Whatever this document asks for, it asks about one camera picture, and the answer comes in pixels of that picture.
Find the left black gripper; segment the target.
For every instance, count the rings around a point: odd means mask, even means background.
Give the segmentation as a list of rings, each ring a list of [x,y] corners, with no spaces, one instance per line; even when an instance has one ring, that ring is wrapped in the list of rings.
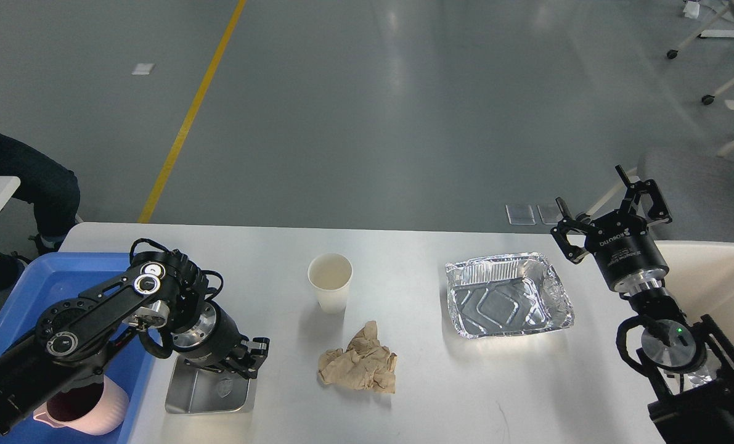
[[[173,351],[191,365],[211,372],[230,372],[257,379],[270,339],[241,335],[236,323],[215,302],[207,302],[190,329],[172,337]]]

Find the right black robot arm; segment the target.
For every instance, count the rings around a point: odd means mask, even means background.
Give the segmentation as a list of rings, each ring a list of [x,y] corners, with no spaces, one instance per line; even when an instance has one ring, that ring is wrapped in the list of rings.
[[[672,217],[655,180],[616,171],[626,189],[617,210],[573,216],[559,197],[561,220],[550,233],[570,262],[593,256],[609,290],[634,311],[618,326],[616,348],[648,379],[656,396],[648,414],[663,440],[734,443],[734,345],[710,315],[691,323],[666,288],[670,268],[650,227]]]

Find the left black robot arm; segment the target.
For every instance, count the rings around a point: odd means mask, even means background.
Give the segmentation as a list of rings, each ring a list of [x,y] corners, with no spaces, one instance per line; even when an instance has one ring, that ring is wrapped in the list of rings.
[[[137,251],[146,242],[149,250]],[[136,239],[123,273],[66,298],[0,356],[0,436],[60,392],[98,382],[134,338],[158,359],[180,354],[187,365],[256,379],[267,337],[241,334],[216,303],[214,271],[180,250]]]

